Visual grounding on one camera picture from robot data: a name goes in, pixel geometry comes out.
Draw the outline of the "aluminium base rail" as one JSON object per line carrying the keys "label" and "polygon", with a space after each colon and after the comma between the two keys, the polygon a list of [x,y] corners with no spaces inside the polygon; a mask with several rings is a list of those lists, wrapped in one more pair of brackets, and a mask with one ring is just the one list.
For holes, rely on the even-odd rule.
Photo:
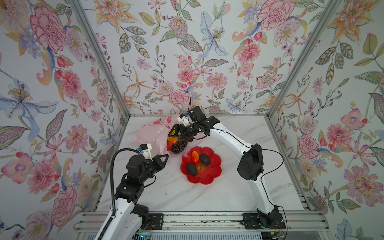
{"label": "aluminium base rail", "polygon": [[[250,220],[243,215],[253,212],[162,212],[161,220],[150,221],[153,225],[145,231],[154,232],[242,232],[253,231],[258,226],[254,223],[247,227]],[[83,214],[81,220],[74,225],[76,233],[98,232],[107,218],[107,212]],[[287,230],[290,232],[328,232],[329,225],[325,217],[313,211],[286,211],[283,217],[273,223],[269,229],[258,231]]]}

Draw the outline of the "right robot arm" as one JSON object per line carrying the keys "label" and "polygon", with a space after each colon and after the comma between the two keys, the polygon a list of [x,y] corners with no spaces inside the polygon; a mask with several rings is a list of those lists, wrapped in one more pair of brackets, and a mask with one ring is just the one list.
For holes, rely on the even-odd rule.
{"label": "right robot arm", "polygon": [[257,216],[254,218],[257,228],[272,229],[279,226],[283,216],[272,199],[265,184],[265,151],[258,144],[250,144],[229,131],[216,117],[206,115],[200,107],[194,107],[186,114],[180,114],[168,133],[168,137],[182,142],[192,142],[199,134],[212,137],[231,150],[239,158],[238,174],[248,181],[257,204]]}

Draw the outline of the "red flower-shaped plate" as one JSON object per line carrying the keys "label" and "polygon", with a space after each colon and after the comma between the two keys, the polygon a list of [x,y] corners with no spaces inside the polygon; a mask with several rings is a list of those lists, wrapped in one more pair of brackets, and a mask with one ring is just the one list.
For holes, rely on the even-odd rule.
{"label": "red flower-shaped plate", "polygon": [[[204,166],[200,161],[196,165],[198,175],[193,177],[188,174],[186,165],[191,163],[191,154],[196,151],[201,154],[206,154],[211,160],[209,166]],[[216,178],[222,174],[222,159],[211,148],[194,147],[186,155],[182,156],[182,164],[180,166],[181,172],[187,177],[187,180],[192,184],[210,185]]]}

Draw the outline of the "large orange red mango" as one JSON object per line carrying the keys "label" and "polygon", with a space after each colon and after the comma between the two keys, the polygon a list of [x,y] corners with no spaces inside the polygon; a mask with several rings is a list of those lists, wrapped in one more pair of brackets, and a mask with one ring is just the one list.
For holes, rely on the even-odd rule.
{"label": "large orange red mango", "polygon": [[167,150],[170,151],[173,144],[178,141],[178,138],[168,137]]}

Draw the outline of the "dark avocado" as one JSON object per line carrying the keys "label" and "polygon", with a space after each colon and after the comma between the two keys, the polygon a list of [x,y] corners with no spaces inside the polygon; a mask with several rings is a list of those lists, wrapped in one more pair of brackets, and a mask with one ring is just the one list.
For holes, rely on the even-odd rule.
{"label": "dark avocado", "polygon": [[211,160],[209,158],[209,156],[207,156],[206,154],[201,154],[199,156],[199,160],[200,162],[204,165],[204,166],[209,166],[211,164]]}
{"label": "dark avocado", "polygon": [[198,170],[196,168],[196,165],[193,163],[188,163],[186,165],[186,170],[187,170],[188,174],[193,176],[193,177],[196,177],[198,175]]}

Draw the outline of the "pink plastic bag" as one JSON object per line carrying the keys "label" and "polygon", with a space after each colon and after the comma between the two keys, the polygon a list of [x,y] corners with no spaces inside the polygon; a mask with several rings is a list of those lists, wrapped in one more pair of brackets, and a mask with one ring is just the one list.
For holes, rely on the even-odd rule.
{"label": "pink plastic bag", "polygon": [[139,147],[141,144],[152,145],[152,158],[156,155],[168,154],[171,158],[177,154],[167,150],[168,135],[175,124],[181,124],[178,121],[179,115],[163,117],[154,122],[141,127],[135,135],[135,144]]}

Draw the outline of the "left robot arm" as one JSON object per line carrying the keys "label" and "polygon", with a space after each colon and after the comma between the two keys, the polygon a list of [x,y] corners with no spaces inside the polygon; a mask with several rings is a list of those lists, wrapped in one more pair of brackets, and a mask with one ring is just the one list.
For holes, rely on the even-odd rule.
{"label": "left robot arm", "polygon": [[148,159],[142,154],[130,158],[121,183],[112,187],[112,208],[97,240],[132,240],[140,229],[148,226],[149,208],[137,202],[145,190],[145,181],[163,170],[168,158],[169,155],[156,155]]}

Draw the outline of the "small orange red mango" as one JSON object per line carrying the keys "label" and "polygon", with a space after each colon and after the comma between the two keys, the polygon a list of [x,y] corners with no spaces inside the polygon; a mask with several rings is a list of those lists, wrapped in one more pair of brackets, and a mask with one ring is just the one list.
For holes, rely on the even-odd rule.
{"label": "small orange red mango", "polygon": [[196,151],[193,151],[192,154],[191,154],[191,162],[194,164],[194,165],[197,165],[199,163],[199,153],[196,152]]}

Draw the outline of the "dark purple grape bunch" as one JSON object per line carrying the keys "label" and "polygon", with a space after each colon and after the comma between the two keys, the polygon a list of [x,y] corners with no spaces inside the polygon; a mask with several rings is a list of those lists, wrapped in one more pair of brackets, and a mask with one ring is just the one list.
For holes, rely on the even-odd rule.
{"label": "dark purple grape bunch", "polygon": [[171,145],[170,151],[173,154],[180,154],[184,151],[184,149],[187,147],[188,142],[185,141],[178,141]]}

